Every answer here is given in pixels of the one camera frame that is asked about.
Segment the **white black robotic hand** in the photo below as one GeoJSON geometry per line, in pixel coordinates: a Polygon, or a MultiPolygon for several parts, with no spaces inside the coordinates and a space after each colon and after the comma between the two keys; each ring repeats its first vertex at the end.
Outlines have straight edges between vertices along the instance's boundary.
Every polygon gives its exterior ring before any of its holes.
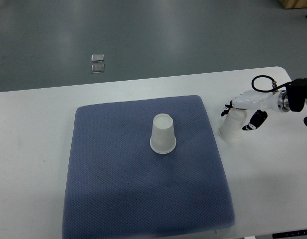
{"type": "Polygon", "coordinates": [[[249,90],[235,97],[230,103],[224,106],[221,116],[227,115],[231,109],[254,110],[249,123],[242,127],[242,130],[249,131],[258,129],[267,119],[267,110],[286,113],[290,111],[289,100],[285,90],[261,93],[249,90]]]}

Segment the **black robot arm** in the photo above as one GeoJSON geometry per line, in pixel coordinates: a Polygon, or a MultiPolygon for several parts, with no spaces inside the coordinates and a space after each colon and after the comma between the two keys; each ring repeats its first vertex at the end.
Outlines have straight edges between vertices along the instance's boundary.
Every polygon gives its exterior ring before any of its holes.
{"type": "Polygon", "coordinates": [[[286,86],[289,108],[292,112],[301,112],[307,99],[307,78],[295,79],[286,86]]]}

